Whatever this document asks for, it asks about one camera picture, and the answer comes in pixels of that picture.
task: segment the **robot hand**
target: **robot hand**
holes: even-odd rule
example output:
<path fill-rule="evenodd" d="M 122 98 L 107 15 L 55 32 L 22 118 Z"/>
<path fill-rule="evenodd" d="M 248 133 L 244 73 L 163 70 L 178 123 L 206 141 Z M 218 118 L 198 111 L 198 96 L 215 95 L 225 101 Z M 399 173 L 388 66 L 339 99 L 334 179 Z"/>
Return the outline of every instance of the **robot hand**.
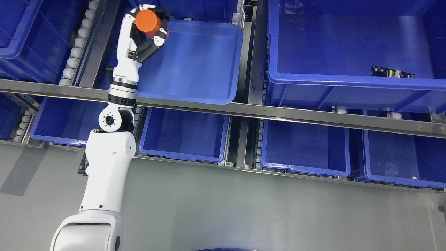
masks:
<path fill-rule="evenodd" d="M 54 234 L 51 251 L 120 251 L 124 226 L 120 216 L 128 166 L 135 155 L 138 69 L 168 36 L 169 15 L 141 4 L 122 19 L 118 66 L 108 89 L 108 106 L 99 115 L 102 130 L 92 130 L 85 153 L 88 176 L 79 212 L 65 219 Z"/>
<path fill-rule="evenodd" d="M 108 106 L 98 118 L 103 131 L 133 131 L 138 70 L 143 62 L 164 45 L 169 34 L 169 19 L 168 13 L 151 4 L 141 4 L 122 19 L 117 50 L 118 66 L 113 70 L 108 89 Z"/>

